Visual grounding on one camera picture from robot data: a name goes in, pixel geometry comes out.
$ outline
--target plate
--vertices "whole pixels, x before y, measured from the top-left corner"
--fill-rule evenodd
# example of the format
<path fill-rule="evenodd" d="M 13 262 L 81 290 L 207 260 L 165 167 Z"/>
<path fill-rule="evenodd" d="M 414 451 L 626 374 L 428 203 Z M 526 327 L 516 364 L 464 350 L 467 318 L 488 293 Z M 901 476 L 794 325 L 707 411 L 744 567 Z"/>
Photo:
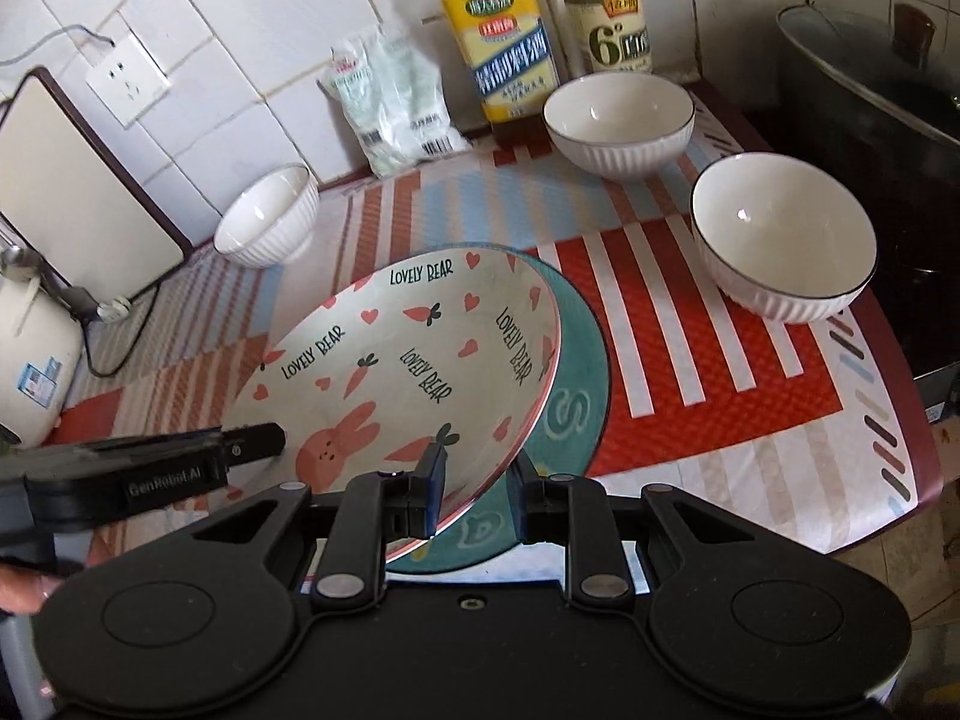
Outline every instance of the plate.
<path fill-rule="evenodd" d="M 524 445 L 536 469 L 582 474 L 603 436 L 610 405 L 610 358 L 600 325 L 577 289 L 548 264 L 517 255 L 536 268 L 560 307 L 563 345 L 557 377 L 534 432 Z M 398 574 L 438 574 L 501 555 L 519 543 L 501 477 L 455 525 L 390 563 Z"/>
<path fill-rule="evenodd" d="M 224 427 L 275 421 L 279 458 L 234 469 L 247 497 L 299 479 L 343 490 L 368 471 L 410 470 L 448 450 L 440 528 L 520 451 L 557 371 L 560 314 L 544 276 L 514 252 L 452 248 L 361 279 L 265 357 Z M 395 542 L 388 557 L 419 545 Z"/>

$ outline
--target teal plate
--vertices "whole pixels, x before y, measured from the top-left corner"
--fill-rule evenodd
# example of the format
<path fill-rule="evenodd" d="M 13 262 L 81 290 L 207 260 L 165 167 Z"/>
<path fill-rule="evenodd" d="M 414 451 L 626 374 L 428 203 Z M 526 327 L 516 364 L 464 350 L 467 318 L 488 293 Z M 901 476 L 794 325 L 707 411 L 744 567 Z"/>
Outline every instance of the teal plate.
<path fill-rule="evenodd" d="M 560 363 L 544 413 L 523 447 L 541 474 L 582 474 L 597 449 L 610 405 L 610 358 L 592 310 L 558 271 L 517 252 L 553 289 L 560 307 Z M 394 560 L 397 574 L 440 574 L 469 568 L 519 543 L 500 477 L 447 530 L 406 557 Z"/>

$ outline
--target electrical outlet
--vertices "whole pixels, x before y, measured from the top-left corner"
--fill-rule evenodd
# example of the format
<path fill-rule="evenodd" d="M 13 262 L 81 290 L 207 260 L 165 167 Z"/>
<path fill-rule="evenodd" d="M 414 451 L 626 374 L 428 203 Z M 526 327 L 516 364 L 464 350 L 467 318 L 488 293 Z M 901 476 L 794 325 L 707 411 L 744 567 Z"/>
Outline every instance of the electrical outlet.
<path fill-rule="evenodd" d="M 123 127 L 133 124 L 170 90 L 167 76 L 133 34 L 90 68 L 86 83 Z"/>

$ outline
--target glass bottle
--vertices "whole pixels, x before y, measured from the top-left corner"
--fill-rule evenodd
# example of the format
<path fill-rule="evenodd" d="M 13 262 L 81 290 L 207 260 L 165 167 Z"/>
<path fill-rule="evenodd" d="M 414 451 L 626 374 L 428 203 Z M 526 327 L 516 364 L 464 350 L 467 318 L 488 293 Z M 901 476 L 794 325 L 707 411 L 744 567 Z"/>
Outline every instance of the glass bottle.
<path fill-rule="evenodd" d="M 650 40 L 641 0 L 564 0 L 588 73 L 649 73 Z"/>
<path fill-rule="evenodd" d="M 546 139 L 544 103 L 559 85 L 537 0 L 443 0 L 503 147 Z"/>

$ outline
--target floor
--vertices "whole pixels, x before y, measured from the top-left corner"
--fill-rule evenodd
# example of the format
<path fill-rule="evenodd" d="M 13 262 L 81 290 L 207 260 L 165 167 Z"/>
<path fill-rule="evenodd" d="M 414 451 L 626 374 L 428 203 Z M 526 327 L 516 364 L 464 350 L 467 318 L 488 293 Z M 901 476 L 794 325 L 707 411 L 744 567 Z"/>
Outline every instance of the floor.
<path fill-rule="evenodd" d="M 960 418 L 933 433 L 944 468 L 938 504 L 837 556 L 896 592 L 915 628 L 960 620 Z"/>

